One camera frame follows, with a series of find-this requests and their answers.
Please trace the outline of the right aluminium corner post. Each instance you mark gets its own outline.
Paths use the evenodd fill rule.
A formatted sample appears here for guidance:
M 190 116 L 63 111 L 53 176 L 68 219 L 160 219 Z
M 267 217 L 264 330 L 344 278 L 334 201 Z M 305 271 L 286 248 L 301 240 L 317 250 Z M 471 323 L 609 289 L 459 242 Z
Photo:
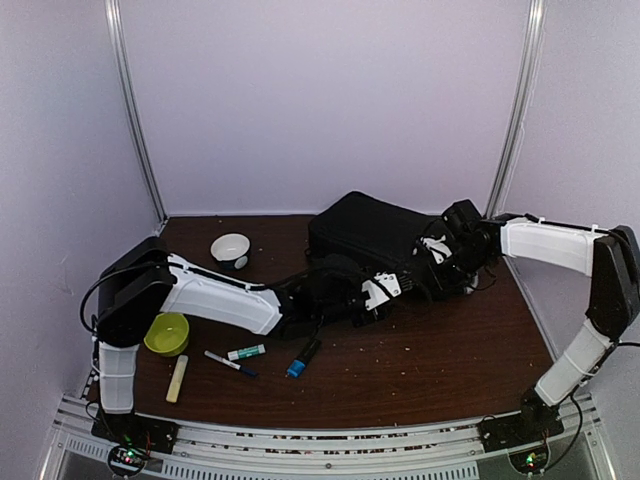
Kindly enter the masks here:
M 524 120 L 534 89 L 543 39 L 546 1 L 529 2 L 527 25 L 519 74 L 498 167 L 487 201 L 485 215 L 493 217 L 504 209 L 524 138 Z

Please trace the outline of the white black ceramic bowl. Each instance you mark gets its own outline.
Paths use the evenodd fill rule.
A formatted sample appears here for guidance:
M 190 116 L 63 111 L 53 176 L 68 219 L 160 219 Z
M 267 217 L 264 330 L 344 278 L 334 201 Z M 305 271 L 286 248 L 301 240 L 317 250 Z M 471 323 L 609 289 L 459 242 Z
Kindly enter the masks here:
M 224 270 L 241 270 L 249 263 L 251 241 L 240 233 L 224 234 L 212 242 L 210 254 Z

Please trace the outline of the aluminium corner post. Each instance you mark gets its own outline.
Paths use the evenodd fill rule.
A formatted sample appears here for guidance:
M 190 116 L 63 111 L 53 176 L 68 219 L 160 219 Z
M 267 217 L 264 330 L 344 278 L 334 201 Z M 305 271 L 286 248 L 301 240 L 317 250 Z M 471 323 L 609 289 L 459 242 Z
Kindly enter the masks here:
M 115 65 L 119 77 L 120 88 L 124 100 L 127 124 L 133 143 L 135 157 L 141 169 L 143 183 L 151 200 L 158 229 L 164 227 L 169 220 L 164 202 L 161 198 L 158 182 L 149 157 L 143 126 L 136 101 L 131 68 L 127 55 L 126 39 L 121 15 L 121 2 L 106 0 L 104 2 L 107 29 L 112 44 Z
M 546 1 L 529 2 L 527 25 L 519 74 L 498 167 L 487 201 L 485 215 L 493 217 L 504 209 L 524 138 L 524 120 L 534 89 L 543 39 Z

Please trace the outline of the aluminium front rail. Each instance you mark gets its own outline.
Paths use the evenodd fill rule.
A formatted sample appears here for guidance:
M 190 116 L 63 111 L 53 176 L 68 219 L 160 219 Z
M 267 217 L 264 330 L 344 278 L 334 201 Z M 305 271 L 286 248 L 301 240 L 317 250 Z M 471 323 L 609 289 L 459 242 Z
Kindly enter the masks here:
M 617 479 L 590 396 L 560 408 L 548 440 L 486 448 L 489 417 L 414 426 L 293 430 L 177 421 L 169 453 L 154 451 L 137 479 L 525 479 L 531 453 L 548 453 L 545 479 Z

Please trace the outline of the green white glue stick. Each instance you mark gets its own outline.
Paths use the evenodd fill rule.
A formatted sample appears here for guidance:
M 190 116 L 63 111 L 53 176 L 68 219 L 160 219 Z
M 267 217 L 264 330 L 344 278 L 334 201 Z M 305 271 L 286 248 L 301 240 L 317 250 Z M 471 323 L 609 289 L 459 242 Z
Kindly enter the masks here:
M 264 344 L 258 344 L 250 347 L 245 347 L 227 353 L 227 359 L 230 361 L 240 361 L 247 358 L 260 356 L 266 353 L 266 347 Z

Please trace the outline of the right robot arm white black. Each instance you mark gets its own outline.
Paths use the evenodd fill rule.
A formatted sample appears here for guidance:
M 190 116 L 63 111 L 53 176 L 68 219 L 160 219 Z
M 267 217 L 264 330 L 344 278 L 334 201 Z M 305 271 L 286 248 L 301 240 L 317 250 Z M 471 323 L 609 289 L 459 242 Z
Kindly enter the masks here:
M 429 225 L 418 244 L 433 259 L 431 277 L 443 295 L 473 289 L 478 271 L 500 257 L 535 260 L 590 278 L 581 329 L 522 397 L 512 423 L 522 441 L 535 440 L 550 426 L 558 406 L 596 374 L 639 315 L 639 243 L 628 226 L 578 226 L 530 214 L 485 218 L 463 200 Z

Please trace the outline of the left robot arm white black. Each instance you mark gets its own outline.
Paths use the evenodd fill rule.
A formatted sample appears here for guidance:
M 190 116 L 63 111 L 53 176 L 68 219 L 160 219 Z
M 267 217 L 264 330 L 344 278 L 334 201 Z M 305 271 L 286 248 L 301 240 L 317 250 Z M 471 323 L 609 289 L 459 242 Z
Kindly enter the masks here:
M 144 424 L 134 415 L 139 345 L 161 313 L 211 320 L 259 336 L 314 337 L 331 323 L 369 323 L 401 292 L 393 273 L 369 273 L 331 255 L 312 267 L 268 284 L 207 270 L 168 251 L 155 236 L 144 239 L 103 271 L 89 287 L 97 314 L 79 317 L 97 343 L 99 405 L 106 429 L 123 444 L 137 442 Z

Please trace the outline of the left aluminium corner post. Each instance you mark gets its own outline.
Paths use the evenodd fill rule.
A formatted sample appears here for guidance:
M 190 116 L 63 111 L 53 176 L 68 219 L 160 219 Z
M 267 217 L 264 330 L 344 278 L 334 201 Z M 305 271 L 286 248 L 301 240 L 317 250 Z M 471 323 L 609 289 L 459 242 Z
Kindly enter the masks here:
M 133 143 L 135 157 L 141 169 L 143 183 L 151 200 L 158 229 L 164 227 L 169 220 L 164 202 L 161 198 L 158 182 L 149 157 L 143 126 L 136 101 L 131 68 L 127 55 L 126 39 L 121 15 L 121 2 L 106 0 L 104 2 L 107 29 L 112 44 L 115 65 L 119 77 L 120 88 L 124 100 L 127 124 Z

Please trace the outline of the white blue pen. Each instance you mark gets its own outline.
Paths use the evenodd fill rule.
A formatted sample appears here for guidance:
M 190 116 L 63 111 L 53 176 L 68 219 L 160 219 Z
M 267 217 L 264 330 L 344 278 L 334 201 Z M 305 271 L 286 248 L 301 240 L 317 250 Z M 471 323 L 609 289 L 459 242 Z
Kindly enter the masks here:
M 210 360 L 213 360 L 219 364 L 225 365 L 226 367 L 229 367 L 231 369 L 234 369 L 235 371 L 240 372 L 243 375 L 246 375 L 250 378 L 256 378 L 258 376 L 258 373 L 245 367 L 242 366 L 234 361 L 228 360 L 227 358 L 221 357 L 217 354 L 214 354 L 211 351 L 205 350 L 203 352 L 204 356 Z

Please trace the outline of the yellow highlighter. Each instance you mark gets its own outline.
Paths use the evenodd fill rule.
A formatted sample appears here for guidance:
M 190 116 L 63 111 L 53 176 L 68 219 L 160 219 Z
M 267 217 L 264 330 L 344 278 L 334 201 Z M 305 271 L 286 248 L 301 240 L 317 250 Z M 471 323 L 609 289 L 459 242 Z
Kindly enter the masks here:
M 168 403 L 176 403 L 181 390 L 181 385 L 184 380 L 186 369 L 188 366 L 189 357 L 187 355 L 180 355 L 176 361 L 169 387 L 166 393 L 165 400 Z

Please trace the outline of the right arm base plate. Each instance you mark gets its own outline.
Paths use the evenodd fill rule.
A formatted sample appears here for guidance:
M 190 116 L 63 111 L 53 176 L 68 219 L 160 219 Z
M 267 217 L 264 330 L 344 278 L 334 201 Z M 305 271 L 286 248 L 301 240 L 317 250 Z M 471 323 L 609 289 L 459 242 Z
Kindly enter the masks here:
M 561 420 L 552 420 L 543 426 L 529 426 L 519 413 L 485 417 L 477 424 L 477 428 L 486 453 L 541 442 L 545 436 L 556 436 L 564 432 Z

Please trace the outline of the blue black highlighter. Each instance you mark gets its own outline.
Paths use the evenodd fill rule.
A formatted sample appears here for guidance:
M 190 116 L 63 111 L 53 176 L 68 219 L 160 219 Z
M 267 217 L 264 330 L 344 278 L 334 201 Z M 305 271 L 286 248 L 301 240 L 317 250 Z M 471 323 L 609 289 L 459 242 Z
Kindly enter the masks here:
M 306 370 L 321 345 L 322 342 L 317 338 L 309 340 L 288 367 L 287 375 L 292 378 L 299 378 Z

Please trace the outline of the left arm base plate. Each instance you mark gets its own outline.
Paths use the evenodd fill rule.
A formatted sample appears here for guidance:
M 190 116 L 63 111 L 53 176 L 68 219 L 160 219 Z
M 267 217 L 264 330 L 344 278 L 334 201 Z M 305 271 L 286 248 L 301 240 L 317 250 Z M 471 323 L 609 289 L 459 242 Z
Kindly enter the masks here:
M 131 415 L 106 415 L 93 422 L 91 434 L 143 452 L 171 454 L 179 425 L 175 422 Z

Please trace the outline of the green plastic bowl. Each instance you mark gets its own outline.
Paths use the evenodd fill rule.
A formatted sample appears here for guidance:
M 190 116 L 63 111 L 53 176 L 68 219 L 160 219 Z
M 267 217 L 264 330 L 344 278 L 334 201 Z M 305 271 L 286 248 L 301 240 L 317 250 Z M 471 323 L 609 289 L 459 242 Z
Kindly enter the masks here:
M 144 345 L 155 354 L 175 357 L 186 350 L 189 334 L 190 325 L 183 314 L 161 313 L 144 337 Z

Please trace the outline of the black student bag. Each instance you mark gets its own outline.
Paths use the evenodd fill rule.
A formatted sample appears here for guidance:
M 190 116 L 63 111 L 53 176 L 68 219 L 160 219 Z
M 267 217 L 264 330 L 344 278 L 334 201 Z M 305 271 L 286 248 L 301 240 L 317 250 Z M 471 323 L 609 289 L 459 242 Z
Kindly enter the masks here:
M 454 233 L 439 216 L 396 206 L 352 191 L 308 224 L 307 256 L 342 255 L 374 273 L 395 273 L 412 291 L 439 301 L 433 256 L 420 245 L 423 236 L 447 236 L 453 255 L 460 248 Z

